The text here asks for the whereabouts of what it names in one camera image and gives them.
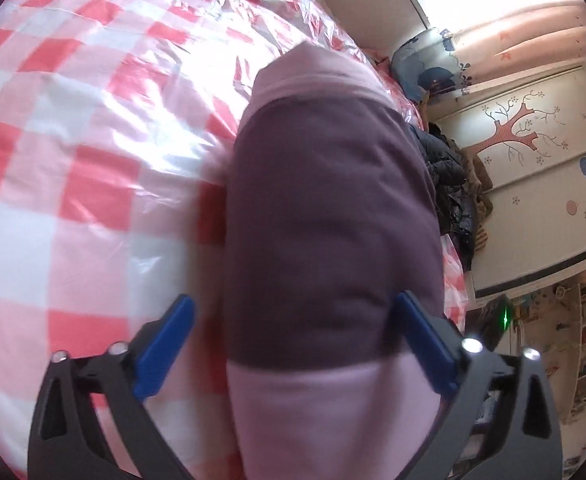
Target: curtain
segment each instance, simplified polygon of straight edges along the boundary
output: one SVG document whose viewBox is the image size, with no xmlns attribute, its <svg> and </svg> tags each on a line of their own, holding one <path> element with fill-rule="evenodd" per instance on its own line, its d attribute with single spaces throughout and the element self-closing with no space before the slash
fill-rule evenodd
<svg viewBox="0 0 586 480">
<path fill-rule="evenodd" d="M 563 0 L 518 10 L 455 33 L 430 28 L 393 54 L 391 74 L 420 102 L 492 88 L 586 61 L 586 4 Z"/>
</svg>

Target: red and white checkered tablecloth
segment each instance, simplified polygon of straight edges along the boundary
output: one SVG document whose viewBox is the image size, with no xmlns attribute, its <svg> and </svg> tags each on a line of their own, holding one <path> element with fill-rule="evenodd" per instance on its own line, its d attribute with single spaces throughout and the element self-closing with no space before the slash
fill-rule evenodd
<svg viewBox="0 0 586 480">
<path fill-rule="evenodd" d="M 365 62 L 314 0 L 2 5 L 0 453 L 10 466 L 26 469 L 53 351 L 101 353 L 187 292 L 196 327 L 147 407 L 196 478 L 243 478 L 219 322 L 225 174 L 256 72 L 304 40 Z"/>
</svg>

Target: metal screw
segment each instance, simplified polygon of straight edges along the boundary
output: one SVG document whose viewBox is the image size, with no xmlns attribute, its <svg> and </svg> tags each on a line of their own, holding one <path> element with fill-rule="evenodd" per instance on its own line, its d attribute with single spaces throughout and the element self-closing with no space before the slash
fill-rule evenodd
<svg viewBox="0 0 586 480">
<path fill-rule="evenodd" d="M 462 348 L 470 354 L 479 354 L 484 346 L 477 339 L 462 339 Z"/>
<path fill-rule="evenodd" d="M 68 357 L 68 352 L 66 350 L 58 350 L 51 355 L 51 362 L 61 363 L 62 361 L 66 361 Z"/>
<path fill-rule="evenodd" d="M 534 348 L 525 348 L 522 351 L 522 354 L 524 354 L 527 359 L 531 359 L 531 361 L 539 361 L 541 357 L 540 352 Z"/>
<path fill-rule="evenodd" d="M 108 347 L 108 353 L 111 355 L 122 355 L 128 352 L 128 343 L 125 341 L 118 341 Z"/>
</svg>

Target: folded clothing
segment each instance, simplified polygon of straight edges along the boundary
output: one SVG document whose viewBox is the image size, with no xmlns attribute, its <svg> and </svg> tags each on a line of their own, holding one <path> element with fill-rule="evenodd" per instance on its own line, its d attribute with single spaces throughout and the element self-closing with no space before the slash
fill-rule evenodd
<svg viewBox="0 0 586 480">
<path fill-rule="evenodd" d="M 224 320 L 249 480 L 395 478 L 438 412 L 390 319 L 406 289 L 443 312 L 433 184 L 359 66 L 309 44 L 275 60 L 235 143 Z"/>
</svg>

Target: tree decal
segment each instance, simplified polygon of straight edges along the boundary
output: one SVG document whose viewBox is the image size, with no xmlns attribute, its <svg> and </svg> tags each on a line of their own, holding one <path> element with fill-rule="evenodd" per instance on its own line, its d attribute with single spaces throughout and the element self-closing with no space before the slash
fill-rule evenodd
<svg viewBox="0 0 586 480">
<path fill-rule="evenodd" d="M 482 107 L 484 113 L 487 117 L 491 118 L 494 122 L 495 133 L 486 140 L 473 144 L 471 146 L 467 146 L 465 148 L 465 152 L 468 153 L 469 156 L 477 155 L 480 152 L 483 152 L 487 148 L 494 146 L 496 144 L 504 144 L 508 147 L 508 156 L 509 160 L 513 160 L 513 158 L 517 157 L 518 162 L 521 166 L 524 166 L 524 156 L 522 155 L 521 149 L 523 146 L 529 148 L 533 152 L 538 152 L 538 156 L 536 157 L 536 161 L 538 164 L 542 165 L 544 160 L 551 155 L 547 152 L 543 152 L 538 146 L 536 146 L 533 141 L 537 139 L 541 139 L 547 146 L 551 146 L 551 144 L 567 149 L 568 144 L 566 141 L 562 143 L 556 142 L 556 137 L 551 137 L 547 134 L 542 134 L 539 132 L 531 132 L 531 128 L 533 125 L 533 121 L 531 119 L 527 119 L 526 117 L 533 115 L 533 114 L 541 114 L 540 119 L 544 119 L 545 123 L 548 124 L 548 118 L 553 118 L 553 120 L 557 124 L 564 124 L 560 123 L 557 119 L 557 114 L 560 111 L 559 107 L 554 107 L 552 112 L 545 112 L 544 110 L 535 110 L 534 108 L 527 108 L 526 100 L 532 97 L 544 97 L 542 92 L 535 92 L 535 93 L 528 93 L 522 98 L 522 102 L 520 104 L 520 108 L 515 112 L 516 105 L 519 102 L 517 97 L 511 97 L 506 106 L 503 106 L 501 103 L 496 102 L 497 109 L 493 111 L 489 111 L 489 107 L 484 105 Z M 497 118 L 497 115 L 501 115 L 504 118 Z"/>
</svg>

